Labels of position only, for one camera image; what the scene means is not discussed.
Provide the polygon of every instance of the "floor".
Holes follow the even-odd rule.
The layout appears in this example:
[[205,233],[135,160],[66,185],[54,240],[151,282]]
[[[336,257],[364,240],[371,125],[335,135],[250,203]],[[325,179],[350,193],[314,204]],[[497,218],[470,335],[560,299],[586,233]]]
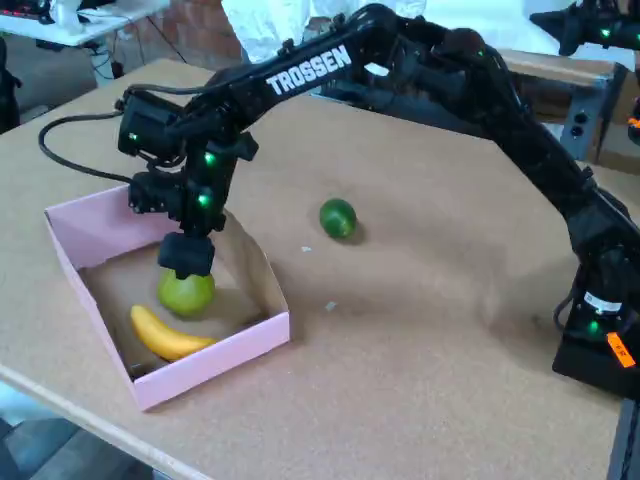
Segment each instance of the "floor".
[[[91,62],[85,50],[66,48],[60,52],[37,48],[35,40],[10,35],[5,37],[9,71],[23,82],[16,97],[22,112],[41,105],[55,107],[96,88]],[[115,36],[109,38],[113,49]],[[181,51],[187,62],[210,70],[221,69],[238,60],[189,50]],[[145,63],[158,58],[181,61],[165,44],[143,45]],[[119,39],[114,58],[129,72],[142,65],[135,39]]]
[[[16,92],[21,112],[38,111],[43,105],[55,108],[96,88],[84,50],[68,48],[53,52],[36,48],[31,39],[16,36],[5,39],[8,69],[23,82]],[[212,70],[236,63],[201,52],[181,53],[189,63]],[[144,57],[146,62],[162,57],[177,58],[166,45],[145,45]],[[125,72],[142,65],[138,44],[130,40],[118,42],[114,58],[123,63]],[[4,441],[20,470],[21,480],[152,478],[151,472],[132,457],[63,419],[24,422]]]

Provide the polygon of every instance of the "orange label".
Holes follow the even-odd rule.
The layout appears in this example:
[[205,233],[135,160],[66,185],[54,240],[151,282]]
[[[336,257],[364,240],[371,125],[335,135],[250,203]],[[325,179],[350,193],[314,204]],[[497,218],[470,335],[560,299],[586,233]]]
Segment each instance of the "orange label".
[[607,333],[607,342],[609,342],[611,350],[616,354],[616,357],[618,357],[618,360],[624,368],[633,367],[636,364],[636,361],[629,353],[629,350],[627,350],[627,347],[624,346],[624,343],[622,343],[617,333]]

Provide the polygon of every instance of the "wooden table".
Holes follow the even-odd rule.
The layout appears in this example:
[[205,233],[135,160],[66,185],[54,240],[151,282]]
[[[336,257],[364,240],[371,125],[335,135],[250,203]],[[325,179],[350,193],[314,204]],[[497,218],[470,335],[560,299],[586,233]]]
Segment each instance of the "wooden table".
[[[576,268],[561,217],[490,142],[310,97],[252,128],[261,149],[228,203],[274,265],[295,340],[136,410],[43,216],[113,184],[54,164],[36,137],[110,111],[130,82],[208,77],[162,61],[0,138],[0,380],[178,479],[604,478],[619,401],[551,371],[550,312]],[[117,129],[63,126],[49,143],[132,174]],[[638,218],[640,179],[596,173]],[[331,196],[355,205],[360,244],[321,233]]]

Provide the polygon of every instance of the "white cloth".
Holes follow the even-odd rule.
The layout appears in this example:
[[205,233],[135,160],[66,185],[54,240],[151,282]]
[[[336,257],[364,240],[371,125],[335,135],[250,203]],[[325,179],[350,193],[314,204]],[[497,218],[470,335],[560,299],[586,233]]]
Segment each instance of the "white cloth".
[[[223,0],[229,22],[253,63],[273,57],[282,42],[292,38],[300,43],[313,17],[350,15],[368,0]],[[496,48],[531,53],[558,54],[558,42],[529,21],[535,12],[566,8],[571,0],[378,0],[398,15],[423,15],[447,28],[468,27]],[[619,62],[635,69],[633,52],[599,45],[583,45],[575,58]]]

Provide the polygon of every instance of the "brick wall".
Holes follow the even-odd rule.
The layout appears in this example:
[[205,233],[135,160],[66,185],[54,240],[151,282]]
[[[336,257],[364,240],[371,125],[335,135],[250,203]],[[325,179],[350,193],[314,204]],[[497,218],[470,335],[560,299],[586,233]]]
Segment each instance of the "brick wall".
[[[218,68],[237,63],[241,47],[221,0],[171,0],[171,7],[151,17],[167,39],[187,61],[194,65]],[[179,59],[146,19],[136,23],[145,60],[169,57]],[[118,49],[125,49],[125,69],[139,66],[136,29],[125,29],[128,38],[118,39]]]

